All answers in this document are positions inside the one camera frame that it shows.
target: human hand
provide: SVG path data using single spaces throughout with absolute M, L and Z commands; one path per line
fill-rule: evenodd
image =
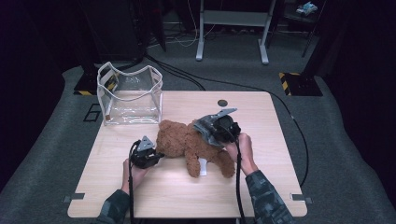
M 129 194 L 129 160 L 126 159 L 123 162 L 123 172 L 122 172 L 122 186 L 121 190 L 125 193 Z M 133 188 L 136 189 L 139 186 L 146 173 L 149 171 L 150 167 L 147 169 L 140 169 L 136 166 L 133 166 L 131 169 L 131 175 L 134 178 Z
M 259 170 L 256 163 L 253 160 L 253 148 L 251 138 L 246 133 L 240 133 L 238 136 L 239 148 L 241 151 L 241 169 L 245 175 L 249 175 L 254 171 Z M 225 149 L 230 154 L 233 161 L 237 162 L 238 148 L 236 143 L 223 143 Z

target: clear plastic bag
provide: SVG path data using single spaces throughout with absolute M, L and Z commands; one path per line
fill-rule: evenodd
M 159 123 L 163 107 L 163 75 L 146 66 L 124 73 L 111 63 L 98 70 L 97 97 L 105 125 Z

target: brown teddy bear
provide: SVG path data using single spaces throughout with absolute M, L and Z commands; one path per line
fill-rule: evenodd
M 157 135 L 157 152 L 169 158 L 186 157 L 187 170 L 192 177 L 200 174 L 198 158 L 215 163 L 224 177 L 232 177 L 235 173 L 234 162 L 230 154 L 222 147 L 214 147 L 204 141 L 201 134 L 193 129 L 195 120 L 186 125 L 184 123 L 163 120 Z

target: wooden table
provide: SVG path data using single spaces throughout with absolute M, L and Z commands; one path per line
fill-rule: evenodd
M 291 193 L 302 192 L 268 93 L 164 91 L 163 120 L 188 124 L 205 115 L 216 114 L 221 110 L 218 100 L 228 102 L 225 108 L 237 108 L 231 116 L 242 132 L 251 136 L 255 162 L 276 187 L 291 214 L 305 216 L 305 203 L 290 198 Z M 122 162 L 128 157 L 133 142 L 143 135 L 155 142 L 157 132 L 156 124 L 102 124 L 76 189 L 76 193 L 84 193 L 84 198 L 70 203 L 68 215 L 97 217 L 105 199 L 121 186 Z M 241 198 L 245 216 L 254 217 L 242 172 Z M 209 163 L 207 176 L 193 178 L 187 172 L 184 158 L 162 158 L 134 192 L 134 215 L 154 218 L 240 217 L 235 176 L 224 178 L 219 168 Z

